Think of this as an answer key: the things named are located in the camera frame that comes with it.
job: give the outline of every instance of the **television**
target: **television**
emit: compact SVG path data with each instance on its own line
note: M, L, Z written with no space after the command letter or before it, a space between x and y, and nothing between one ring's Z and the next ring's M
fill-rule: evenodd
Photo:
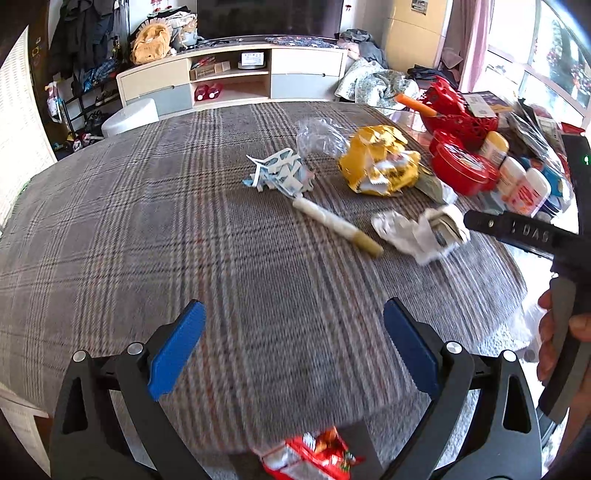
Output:
M343 0L197 0L204 38L309 35L334 38Z

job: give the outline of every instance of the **plaid tablecloth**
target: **plaid tablecloth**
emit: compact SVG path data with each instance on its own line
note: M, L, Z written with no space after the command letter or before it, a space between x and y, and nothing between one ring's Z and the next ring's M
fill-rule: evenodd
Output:
M525 293L496 241L474 234L426 267L392 246L375 260L278 192L241 184L246 155L295 148L309 116L349 132L389 123L347 103L208 110L107 138L34 177L0 239L0 382L52 412L74 351L120 352L199 299L204 334L161 403L194 452L236 451L407 398L414 386L381 320L392 296L467 348L496 331ZM416 189L355 194L333 160L306 163L317 173L307 197L376 239L373 213L432 206Z

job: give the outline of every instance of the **red candy wrapper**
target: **red candy wrapper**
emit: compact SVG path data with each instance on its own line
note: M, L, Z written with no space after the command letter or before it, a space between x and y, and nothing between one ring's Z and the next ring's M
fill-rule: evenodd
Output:
M350 480L350 468L363 461L349 452L336 427L257 453L265 471L277 480Z

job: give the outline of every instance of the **pink curtain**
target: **pink curtain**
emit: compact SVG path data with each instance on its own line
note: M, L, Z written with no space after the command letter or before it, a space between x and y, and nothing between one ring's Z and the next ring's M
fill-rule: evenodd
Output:
M454 0L445 46L464 61L460 90L471 92L484 69L494 0Z
M474 5L472 28L464 57L460 91L471 92L484 70L488 49L488 31L491 29L493 0L461 0Z

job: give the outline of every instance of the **hand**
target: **hand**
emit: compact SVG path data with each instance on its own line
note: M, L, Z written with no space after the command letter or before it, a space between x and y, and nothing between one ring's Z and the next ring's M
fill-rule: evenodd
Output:
M538 305L548 310L540 320L540 338L542 346L540 347L540 363L538 364L538 379L544 381L550 377L556 362L558 354L552 344L552 337L556 330L556 324L552 317L552 297L548 290L538 300ZM570 333L581 342L591 342L591 313L577 315L569 320ZM581 383L581 388L574 396L570 405L569 419L564 431L563 440L560 443L558 455L564 453L572 441L576 438L579 430L582 428L587 417L591 413L591 367Z

